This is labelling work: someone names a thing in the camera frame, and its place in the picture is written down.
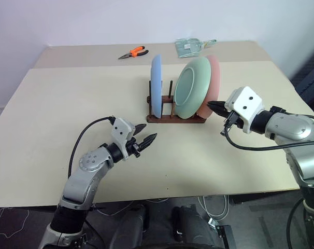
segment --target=gray floor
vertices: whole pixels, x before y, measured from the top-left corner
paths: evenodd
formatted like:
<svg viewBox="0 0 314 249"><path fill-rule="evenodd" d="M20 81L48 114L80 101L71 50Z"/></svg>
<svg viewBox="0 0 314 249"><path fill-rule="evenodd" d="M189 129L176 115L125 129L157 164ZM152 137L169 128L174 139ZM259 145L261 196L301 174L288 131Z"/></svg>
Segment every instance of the gray floor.
<svg viewBox="0 0 314 249"><path fill-rule="evenodd" d="M243 204L232 204L227 218L221 224L231 225L237 248L287 248L286 222L288 214L300 197L299 191L291 191ZM144 235L144 244L175 242L170 223L170 214L174 206L196 204L197 211L206 217L196 197L172 198L162 203L141 202L149 205L151 213L150 228ZM223 198L221 196L207 197L206 203L210 212L218 213L223 207ZM105 203L106 208L103 212L113 213L127 204L127 202ZM303 206L300 206L295 213L291 227L291 240L294 249L308 248L302 210ZM104 216L94 211L88 215L87 220L102 235L106 244L109 244L124 213ZM0 232L11 234L20 229L26 215L27 211L22 209L4 210L0 219ZM0 235L0 248L37 248L44 229L51 219L51 213L30 211L21 232L10 239Z"/></svg>

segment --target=beige tabletop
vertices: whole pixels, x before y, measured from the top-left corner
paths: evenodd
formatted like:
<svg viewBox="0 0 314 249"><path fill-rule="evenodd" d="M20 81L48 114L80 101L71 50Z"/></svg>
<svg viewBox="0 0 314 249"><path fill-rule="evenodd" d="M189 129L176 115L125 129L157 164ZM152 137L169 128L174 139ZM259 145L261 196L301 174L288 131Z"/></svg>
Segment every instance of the beige tabletop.
<svg viewBox="0 0 314 249"><path fill-rule="evenodd" d="M268 57L262 57L266 53L255 43L249 43L252 51L260 51L262 60L255 52L250 59L238 58L234 62L229 61L228 56L224 61L221 59L219 100L226 100L235 88L250 86L262 97L266 108L277 105L292 113L313 115L284 74ZM107 54L111 48L114 47L106 46L104 52ZM117 56L128 48L121 49ZM81 50L80 55L73 54L76 49ZM82 50L85 49L93 50L90 46L47 49L0 116L0 206L57 204L67 180L73 145L89 122L109 115L134 124L145 122L150 78L148 61L130 58L126 63L136 65L106 66L101 60L99 65L93 66L98 57L87 57L86 64L76 61L84 56ZM59 54L71 54L71 59L61 58ZM165 64L171 59L164 55L162 60L166 94L166 82L176 81L185 63ZM238 150L219 134L222 128L223 118L216 114L205 124L148 124L137 138L142 140L157 132L153 144L141 157L117 163L102 179L95 201L298 188L282 150ZM86 132L74 157L73 170L78 167L82 154L111 141L110 131L111 125L105 122ZM236 128L230 135L241 145L274 145L263 135L244 134Z"/></svg>

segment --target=pink plate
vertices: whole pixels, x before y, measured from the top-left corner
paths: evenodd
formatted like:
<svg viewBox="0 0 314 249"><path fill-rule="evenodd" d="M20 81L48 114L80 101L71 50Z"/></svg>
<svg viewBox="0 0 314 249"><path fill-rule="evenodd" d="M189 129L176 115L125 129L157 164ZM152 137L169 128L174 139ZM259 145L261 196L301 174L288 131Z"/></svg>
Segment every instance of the pink plate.
<svg viewBox="0 0 314 249"><path fill-rule="evenodd" d="M216 56L207 56L211 65L211 80L207 95L205 96L202 105L197 110L197 114L201 118L208 118L212 114L212 110L207 106L209 101L215 101L218 99L220 88L220 70L219 61Z"/></svg>

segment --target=pliers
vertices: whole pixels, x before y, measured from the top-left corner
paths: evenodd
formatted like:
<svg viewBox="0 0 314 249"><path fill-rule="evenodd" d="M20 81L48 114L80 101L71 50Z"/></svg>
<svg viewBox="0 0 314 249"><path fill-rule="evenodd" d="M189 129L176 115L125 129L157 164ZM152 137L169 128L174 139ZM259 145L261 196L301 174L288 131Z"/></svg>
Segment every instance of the pliers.
<svg viewBox="0 0 314 249"><path fill-rule="evenodd" d="M118 60L129 58L129 57L144 56L145 54L147 54L149 52L148 50L145 50L143 52L138 53L138 51L141 51L144 49L145 49L145 46L134 48L129 53L124 54L122 57L119 57Z"/></svg>

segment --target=orange pliers handle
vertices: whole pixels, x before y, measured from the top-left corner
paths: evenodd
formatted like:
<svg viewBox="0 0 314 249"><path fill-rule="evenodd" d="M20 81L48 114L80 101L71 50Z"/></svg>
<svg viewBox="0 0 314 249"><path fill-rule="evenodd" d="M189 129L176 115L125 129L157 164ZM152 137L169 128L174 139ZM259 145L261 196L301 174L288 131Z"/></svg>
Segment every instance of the orange pliers handle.
<svg viewBox="0 0 314 249"><path fill-rule="evenodd" d="M143 52L140 52L141 50L144 50L145 49L145 46L141 46L141 47L137 47L137 48L134 48L133 50L130 51L132 57L137 57L137 56L144 56L145 54L147 54L149 51L146 50L146 51L143 51Z"/></svg>

